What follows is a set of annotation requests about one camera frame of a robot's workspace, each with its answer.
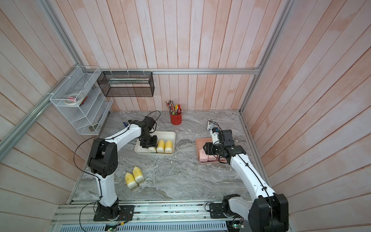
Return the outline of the white storage tray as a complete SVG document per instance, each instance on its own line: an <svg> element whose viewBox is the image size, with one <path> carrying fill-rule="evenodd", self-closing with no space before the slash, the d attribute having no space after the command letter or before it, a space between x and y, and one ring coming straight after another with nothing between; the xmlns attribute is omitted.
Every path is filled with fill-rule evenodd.
<svg viewBox="0 0 371 232"><path fill-rule="evenodd" d="M173 131L156 131L153 135L157 136L157 140L163 140L166 143L168 140L172 142L172 153L157 153L157 152L150 152L147 148L142 148L140 146L140 141L137 139L134 152L139 155L160 155L160 156L171 156L175 153L175 142L176 142L176 133Z"/></svg>

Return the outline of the red pen cup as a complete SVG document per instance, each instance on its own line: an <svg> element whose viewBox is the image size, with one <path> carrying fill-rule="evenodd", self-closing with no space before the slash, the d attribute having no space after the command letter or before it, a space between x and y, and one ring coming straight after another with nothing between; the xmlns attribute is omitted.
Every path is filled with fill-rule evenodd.
<svg viewBox="0 0 371 232"><path fill-rule="evenodd" d="M173 125L180 125L182 123L182 113L177 115L170 115L171 124Z"/></svg>

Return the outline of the pink storage tray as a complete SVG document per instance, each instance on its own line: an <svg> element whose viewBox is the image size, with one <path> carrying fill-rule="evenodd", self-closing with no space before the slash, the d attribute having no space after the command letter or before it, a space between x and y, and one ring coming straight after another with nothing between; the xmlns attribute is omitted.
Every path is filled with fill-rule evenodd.
<svg viewBox="0 0 371 232"><path fill-rule="evenodd" d="M223 141L213 143L211 138L199 138L196 140L197 158L199 150L202 148L205 150L207 155L218 156L218 160L214 162L200 162L200 163L203 164L228 163L226 145L229 145L229 143Z"/></svg>

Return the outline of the pens and pencils bunch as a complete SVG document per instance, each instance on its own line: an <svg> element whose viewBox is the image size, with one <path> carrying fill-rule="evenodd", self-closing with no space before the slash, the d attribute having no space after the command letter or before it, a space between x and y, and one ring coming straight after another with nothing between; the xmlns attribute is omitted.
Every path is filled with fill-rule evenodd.
<svg viewBox="0 0 371 232"><path fill-rule="evenodd" d="M174 104L174 102L172 100L166 101L165 103L166 103L171 115L177 116L177 115L180 115L182 113L181 105Z"/></svg>

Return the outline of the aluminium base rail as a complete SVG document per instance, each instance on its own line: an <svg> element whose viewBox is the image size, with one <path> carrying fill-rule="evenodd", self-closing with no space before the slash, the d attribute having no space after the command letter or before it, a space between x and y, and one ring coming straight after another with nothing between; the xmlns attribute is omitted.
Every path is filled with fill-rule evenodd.
<svg viewBox="0 0 371 232"><path fill-rule="evenodd" d="M51 225L57 231L250 231L248 221L224 212L221 201L121 201L116 219L98 212L97 204L74 202L57 208Z"/></svg>

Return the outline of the pink pencil sharpener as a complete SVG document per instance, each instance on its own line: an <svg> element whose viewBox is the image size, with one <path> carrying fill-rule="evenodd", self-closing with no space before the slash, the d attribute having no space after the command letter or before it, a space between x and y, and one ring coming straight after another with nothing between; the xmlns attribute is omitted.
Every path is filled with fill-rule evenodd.
<svg viewBox="0 0 371 232"><path fill-rule="evenodd" d="M204 149L200 149L198 153L199 162L208 162L208 155L206 154Z"/></svg>
<svg viewBox="0 0 371 232"><path fill-rule="evenodd" d="M208 155L208 162L214 162L218 160L218 156Z"/></svg>

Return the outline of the red handled tool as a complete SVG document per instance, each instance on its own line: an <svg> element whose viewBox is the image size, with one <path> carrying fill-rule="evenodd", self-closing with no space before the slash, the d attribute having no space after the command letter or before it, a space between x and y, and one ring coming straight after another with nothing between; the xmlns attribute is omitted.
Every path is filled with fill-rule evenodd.
<svg viewBox="0 0 371 232"><path fill-rule="evenodd" d="M80 103L79 106L82 106L82 105L84 104L84 102L87 100L87 98L88 98L88 96L86 96L86 97L81 101L81 103Z"/></svg>

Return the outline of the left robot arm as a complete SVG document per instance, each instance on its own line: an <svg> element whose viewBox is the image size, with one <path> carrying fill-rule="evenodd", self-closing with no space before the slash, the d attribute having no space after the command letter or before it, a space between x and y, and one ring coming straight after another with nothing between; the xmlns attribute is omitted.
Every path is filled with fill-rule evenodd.
<svg viewBox="0 0 371 232"><path fill-rule="evenodd" d="M97 178L100 199L94 221L116 221L123 215L115 190L114 173L118 167L118 151L134 139L139 139L142 148L157 145L157 136L152 135L157 122L146 116L142 121L130 120L128 126L106 138L93 141L88 167Z"/></svg>

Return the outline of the tape roll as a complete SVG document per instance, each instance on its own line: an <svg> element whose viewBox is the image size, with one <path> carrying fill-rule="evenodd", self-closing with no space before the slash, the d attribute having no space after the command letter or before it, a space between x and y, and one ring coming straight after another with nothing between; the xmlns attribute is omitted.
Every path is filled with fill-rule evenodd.
<svg viewBox="0 0 371 232"><path fill-rule="evenodd" d="M80 105L83 100L83 95L81 93L71 93L64 100L64 104L68 106Z"/></svg>

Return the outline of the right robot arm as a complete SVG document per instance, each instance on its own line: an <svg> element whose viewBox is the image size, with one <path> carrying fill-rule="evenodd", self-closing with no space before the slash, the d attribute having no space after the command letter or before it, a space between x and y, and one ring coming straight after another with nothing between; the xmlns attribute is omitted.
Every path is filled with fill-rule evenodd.
<svg viewBox="0 0 371 232"><path fill-rule="evenodd" d="M224 196L221 203L209 203L211 218L242 218L253 232L286 232L289 229L288 200L277 194L253 167L246 151L236 145L231 130L212 128L212 142L203 148L207 155L229 164L246 186L252 202L238 194Z"/></svg>

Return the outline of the yellow pencil sharpener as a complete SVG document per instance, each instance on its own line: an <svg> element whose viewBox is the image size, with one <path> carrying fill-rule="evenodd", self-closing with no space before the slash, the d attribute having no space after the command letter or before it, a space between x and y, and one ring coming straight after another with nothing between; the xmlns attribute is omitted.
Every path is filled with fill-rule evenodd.
<svg viewBox="0 0 371 232"><path fill-rule="evenodd" d="M165 142L162 139L158 141L156 151L161 154L165 153Z"/></svg>
<svg viewBox="0 0 371 232"><path fill-rule="evenodd" d="M155 147L149 147L148 148L148 152L149 153L156 153L157 152L157 149Z"/></svg>
<svg viewBox="0 0 371 232"><path fill-rule="evenodd" d="M171 140L168 140L166 143L165 143L165 153L166 154L172 154L174 152L174 149L173 149L173 143Z"/></svg>
<svg viewBox="0 0 371 232"><path fill-rule="evenodd" d="M145 180L142 170L137 166L133 169L133 176L137 183L141 183Z"/></svg>
<svg viewBox="0 0 371 232"><path fill-rule="evenodd" d="M125 183L129 189L133 189L136 186L138 186L138 183L136 182L134 175L131 173L126 173L125 175Z"/></svg>

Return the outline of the black mesh wall basket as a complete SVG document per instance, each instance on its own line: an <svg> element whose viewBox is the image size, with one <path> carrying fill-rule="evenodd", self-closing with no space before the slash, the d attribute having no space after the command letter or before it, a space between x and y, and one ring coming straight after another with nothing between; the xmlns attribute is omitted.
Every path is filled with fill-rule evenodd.
<svg viewBox="0 0 371 232"><path fill-rule="evenodd" d="M106 97L153 97L151 72L104 71L97 83Z"/></svg>

